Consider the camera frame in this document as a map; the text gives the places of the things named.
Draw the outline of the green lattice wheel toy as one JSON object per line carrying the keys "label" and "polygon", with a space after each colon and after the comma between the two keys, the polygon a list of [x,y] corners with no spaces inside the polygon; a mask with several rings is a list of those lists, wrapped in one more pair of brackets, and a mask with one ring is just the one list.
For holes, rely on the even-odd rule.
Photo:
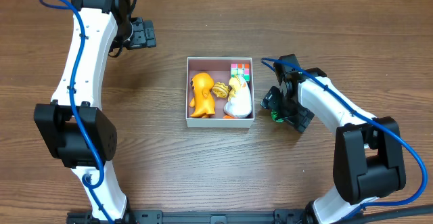
{"label": "green lattice wheel toy", "polygon": [[271,118],[275,121],[275,122],[285,122],[285,120],[279,115],[279,113],[275,110],[271,111]]}

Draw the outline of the white plush duck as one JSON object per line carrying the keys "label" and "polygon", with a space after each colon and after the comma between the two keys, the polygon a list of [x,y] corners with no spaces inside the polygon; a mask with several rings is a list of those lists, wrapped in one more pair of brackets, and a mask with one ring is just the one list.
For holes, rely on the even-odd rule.
{"label": "white plush duck", "polygon": [[242,76],[234,76],[229,79],[229,98],[225,104],[224,119],[247,118],[252,112],[252,96],[248,83]]}

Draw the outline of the multicoloured puzzle cube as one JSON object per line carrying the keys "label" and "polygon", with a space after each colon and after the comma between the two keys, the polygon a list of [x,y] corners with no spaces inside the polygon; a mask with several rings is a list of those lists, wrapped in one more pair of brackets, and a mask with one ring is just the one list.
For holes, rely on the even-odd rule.
{"label": "multicoloured puzzle cube", "polygon": [[250,82],[250,65],[249,64],[231,64],[230,67],[231,77],[243,77],[244,80]]}

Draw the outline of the gold lattice wheel toy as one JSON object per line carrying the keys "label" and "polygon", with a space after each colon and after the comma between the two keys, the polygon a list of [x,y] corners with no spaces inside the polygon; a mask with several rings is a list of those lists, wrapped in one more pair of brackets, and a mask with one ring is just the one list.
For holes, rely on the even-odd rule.
{"label": "gold lattice wheel toy", "polygon": [[212,92],[219,98],[227,99],[229,96],[230,88],[225,83],[217,82],[212,87]]}

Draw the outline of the white box pink interior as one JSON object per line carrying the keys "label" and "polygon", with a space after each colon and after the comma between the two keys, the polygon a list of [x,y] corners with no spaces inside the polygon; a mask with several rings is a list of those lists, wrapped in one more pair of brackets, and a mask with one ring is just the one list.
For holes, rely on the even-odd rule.
{"label": "white box pink interior", "polygon": [[[194,75],[207,72],[214,82],[222,82],[228,85],[231,77],[232,64],[247,64],[249,69],[250,81],[248,86],[251,93],[252,112],[241,119],[223,118],[224,105],[227,99],[218,98],[213,93],[216,102],[216,114],[210,118],[192,118],[193,108],[189,107],[189,103],[193,98],[193,91],[190,85],[190,80]],[[224,58],[224,57],[188,57],[186,68],[186,92],[185,92],[185,119],[189,128],[247,128],[249,129],[255,119],[254,105],[254,73],[252,58]]]}

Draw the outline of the orange dinosaur toy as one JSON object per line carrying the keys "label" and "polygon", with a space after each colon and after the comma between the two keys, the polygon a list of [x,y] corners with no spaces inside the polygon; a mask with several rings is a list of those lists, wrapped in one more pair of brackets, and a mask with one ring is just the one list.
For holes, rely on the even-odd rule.
{"label": "orange dinosaur toy", "polygon": [[194,108],[190,115],[192,118],[209,118],[215,114],[215,101],[211,94],[214,87],[212,77],[201,72],[192,77],[190,85],[193,91],[193,98],[189,103],[189,107]]}

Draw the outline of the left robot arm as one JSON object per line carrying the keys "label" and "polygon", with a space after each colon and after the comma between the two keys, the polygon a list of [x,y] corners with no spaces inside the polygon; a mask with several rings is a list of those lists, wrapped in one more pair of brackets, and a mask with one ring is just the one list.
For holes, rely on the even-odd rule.
{"label": "left robot arm", "polygon": [[50,152],[82,183],[91,210],[70,212],[68,223],[137,223],[122,192],[113,158],[114,124],[103,113],[101,88],[108,58],[125,49],[156,46],[151,21],[133,16],[137,0],[56,0],[73,13],[64,72],[49,103],[37,104],[34,121]]}

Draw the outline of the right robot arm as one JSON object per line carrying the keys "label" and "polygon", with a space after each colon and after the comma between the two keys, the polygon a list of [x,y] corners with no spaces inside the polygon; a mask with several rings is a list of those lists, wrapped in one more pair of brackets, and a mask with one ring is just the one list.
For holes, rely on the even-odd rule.
{"label": "right robot arm", "polygon": [[278,85],[261,106],[275,120],[305,132],[317,117],[335,137],[333,187],[309,202],[300,223],[335,223],[406,185],[403,147],[397,122],[378,118],[339,92],[319,68],[303,70],[294,54],[264,58]]}

